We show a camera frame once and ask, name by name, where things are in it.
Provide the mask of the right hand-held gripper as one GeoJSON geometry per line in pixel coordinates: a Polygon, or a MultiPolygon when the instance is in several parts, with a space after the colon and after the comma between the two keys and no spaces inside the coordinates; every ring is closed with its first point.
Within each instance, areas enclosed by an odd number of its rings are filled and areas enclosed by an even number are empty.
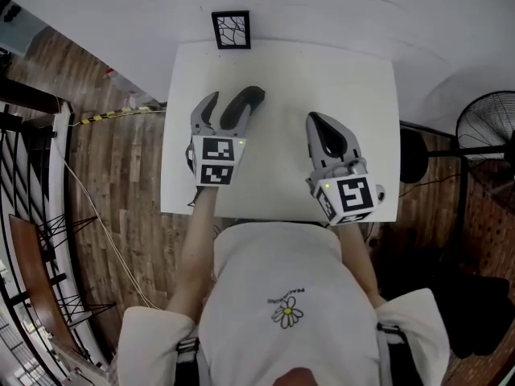
{"type": "Polygon", "coordinates": [[[331,226],[356,223],[385,200],[374,182],[354,133],[335,118],[310,112],[306,119],[309,155],[315,170],[306,183],[331,226]],[[327,162],[338,162],[327,166],[327,162]]]}

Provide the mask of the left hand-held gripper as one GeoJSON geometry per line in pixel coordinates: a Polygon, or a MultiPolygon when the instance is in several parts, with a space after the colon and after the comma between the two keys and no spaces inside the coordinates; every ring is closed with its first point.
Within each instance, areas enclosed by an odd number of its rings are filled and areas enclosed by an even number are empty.
{"type": "Polygon", "coordinates": [[[234,178],[246,146],[245,132],[250,109],[224,111],[215,134],[210,118],[218,102],[219,92],[207,95],[192,111],[191,141],[186,149],[187,164],[196,186],[226,186],[234,178]]]}

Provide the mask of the black oblong case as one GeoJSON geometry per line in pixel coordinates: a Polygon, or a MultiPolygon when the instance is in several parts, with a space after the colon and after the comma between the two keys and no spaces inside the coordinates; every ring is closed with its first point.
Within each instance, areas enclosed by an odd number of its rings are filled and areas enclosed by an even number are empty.
{"type": "Polygon", "coordinates": [[[225,111],[240,112],[250,109],[251,115],[256,108],[265,100],[266,92],[258,86],[248,86],[242,89],[225,108],[225,111]]]}

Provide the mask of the person's right forearm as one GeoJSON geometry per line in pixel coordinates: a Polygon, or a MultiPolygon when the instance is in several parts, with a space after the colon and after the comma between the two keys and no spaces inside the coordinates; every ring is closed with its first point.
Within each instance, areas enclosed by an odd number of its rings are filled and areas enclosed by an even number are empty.
{"type": "Polygon", "coordinates": [[[336,228],[340,240],[341,257],[374,309],[385,303],[381,297],[377,277],[368,248],[358,224],[343,224],[336,228]]]}

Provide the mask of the person's left forearm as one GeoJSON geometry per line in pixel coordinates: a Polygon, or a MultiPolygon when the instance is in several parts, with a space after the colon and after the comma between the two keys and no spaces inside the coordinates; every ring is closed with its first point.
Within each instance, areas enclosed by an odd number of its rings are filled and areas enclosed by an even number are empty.
{"type": "Polygon", "coordinates": [[[192,216],[180,253],[170,312],[199,322],[203,301],[212,282],[215,208],[218,190],[205,187],[194,202],[192,216]]]}

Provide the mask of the black framed branch picture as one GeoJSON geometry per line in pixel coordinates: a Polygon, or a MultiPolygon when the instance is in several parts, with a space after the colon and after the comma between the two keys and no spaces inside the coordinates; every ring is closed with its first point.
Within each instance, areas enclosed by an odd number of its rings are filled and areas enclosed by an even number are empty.
{"type": "Polygon", "coordinates": [[[248,10],[212,12],[212,25],[219,50],[250,50],[248,10]]]}

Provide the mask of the clear plastic bag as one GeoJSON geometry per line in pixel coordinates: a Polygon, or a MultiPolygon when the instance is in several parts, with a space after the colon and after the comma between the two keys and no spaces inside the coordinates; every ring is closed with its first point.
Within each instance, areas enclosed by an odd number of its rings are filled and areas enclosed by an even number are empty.
{"type": "Polygon", "coordinates": [[[105,71],[105,76],[108,77],[112,84],[121,92],[129,96],[128,103],[132,108],[136,107],[149,107],[159,109],[160,103],[149,95],[147,92],[139,88],[137,85],[126,79],[122,74],[117,72],[111,67],[105,71]]]}

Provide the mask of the yellow black striped bar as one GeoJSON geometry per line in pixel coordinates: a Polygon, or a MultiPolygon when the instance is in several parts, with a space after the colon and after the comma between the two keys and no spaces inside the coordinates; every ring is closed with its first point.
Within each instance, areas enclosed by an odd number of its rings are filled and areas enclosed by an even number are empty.
{"type": "Polygon", "coordinates": [[[77,123],[74,123],[71,125],[71,127],[75,127],[78,125],[89,125],[97,121],[103,121],[103,120],[109,120],[109,119],[115,119],[115,118],[121,118],[121,117],[128,117],[128,116],[135,116],[135,115],[142,115],[142,114],[152,114],[152,113],[165,113],[165,109],[152,109],[149,107],[137,107],[137,108],[123,108],[118,110],[109,111],[102,114],[97,114],[92,117],[88,117],[85,119],[82,119],[78,121],[77,123]]]}

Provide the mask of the white daisy print t-shirt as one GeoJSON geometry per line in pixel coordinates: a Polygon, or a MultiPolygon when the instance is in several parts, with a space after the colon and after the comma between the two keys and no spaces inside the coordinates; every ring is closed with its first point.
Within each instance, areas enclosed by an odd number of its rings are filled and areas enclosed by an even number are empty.
{"type": "Polygon", "coordinates": [[[381,386],[383,325],[403,332],[422,386],[441,385],[450,346],[432,292],[372,306],[344,266],[333,232],[240,224],[216,238],[214,260],[216,284],[199,322],[145,307],[125,312],[120,386],[173,386],[177,347],[192,335],[211,386],[272,386],[297,368],[319,386],[381,386]]]}

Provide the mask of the black standing fan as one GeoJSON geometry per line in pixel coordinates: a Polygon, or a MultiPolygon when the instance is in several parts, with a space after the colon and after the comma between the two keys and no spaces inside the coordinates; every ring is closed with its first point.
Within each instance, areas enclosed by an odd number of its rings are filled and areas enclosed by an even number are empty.
{"type": "Polygon", "coordinates": [[[515,215],[515,90],[478,97],[458,117],[446,150],[428,149],[422,134],[401,127],[400,180],[415,184],[431,158],[465,158],[472,177],[502,208],[515,215]]]}

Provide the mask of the black office chair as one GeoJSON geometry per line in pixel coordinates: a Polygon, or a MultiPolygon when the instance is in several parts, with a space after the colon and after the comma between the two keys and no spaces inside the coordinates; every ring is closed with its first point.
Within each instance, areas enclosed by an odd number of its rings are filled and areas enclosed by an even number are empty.
{"type": "Polygon", "coordinates": [[[388,300],[420,289],[433,293],[451,350],[460,359],[491,355],[515,320],[507,279],[469,273],[444,260],[440,248],[407,250],[377,267],[388,300]]]}

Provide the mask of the black metal stair railing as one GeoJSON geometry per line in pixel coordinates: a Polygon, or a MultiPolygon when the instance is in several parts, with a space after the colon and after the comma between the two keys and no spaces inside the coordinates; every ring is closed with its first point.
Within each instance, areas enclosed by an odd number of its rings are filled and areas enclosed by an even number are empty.
{"type": "Polygon", "coordinates": [[[117,386],[110,359],[91,320],[111,309],[90,303],[80,275],[78,233],[95,216],[74,220],[69,156],[74,113],[67,101],[41,119],[0,113],[0,344],[30,386],[117,386]],[[35,224],[57,301],[80,348],[75,352],[45,330],[16,261],[9,215],[35,224]]]}

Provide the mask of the brown wooden handrail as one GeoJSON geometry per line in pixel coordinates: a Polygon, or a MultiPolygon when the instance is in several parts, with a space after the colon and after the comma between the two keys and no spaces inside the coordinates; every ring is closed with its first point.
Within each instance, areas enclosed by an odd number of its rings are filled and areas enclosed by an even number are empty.
{"type": "Polygon", "coordinates": [[[23,284],[40,323],[59,343],[80,353],[43,262],[37,226],[13,215],[9,215],[9,225],[23,284]]]}

